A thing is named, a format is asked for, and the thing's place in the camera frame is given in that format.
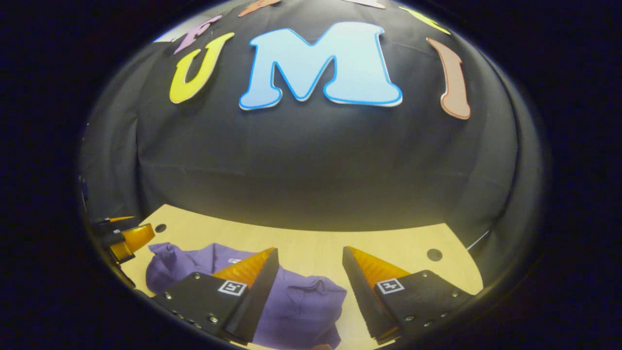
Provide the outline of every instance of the purple shirt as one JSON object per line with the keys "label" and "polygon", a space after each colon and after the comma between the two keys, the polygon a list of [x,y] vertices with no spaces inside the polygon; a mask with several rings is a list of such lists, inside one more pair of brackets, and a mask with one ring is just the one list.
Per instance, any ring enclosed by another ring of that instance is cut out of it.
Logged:
{"label": "purple shirt", "polygon": [[[149,250],[155,256],[147,267],[147,287],[157,294],[193,272],[212,275],[255,254],[216,243],[188,252],[170,243],[150,245]],[[335,349],[341,342],[335,321],[345,296],[326,277],[303,277],[279,266],[253,343],[292,350],[329,344]]]}

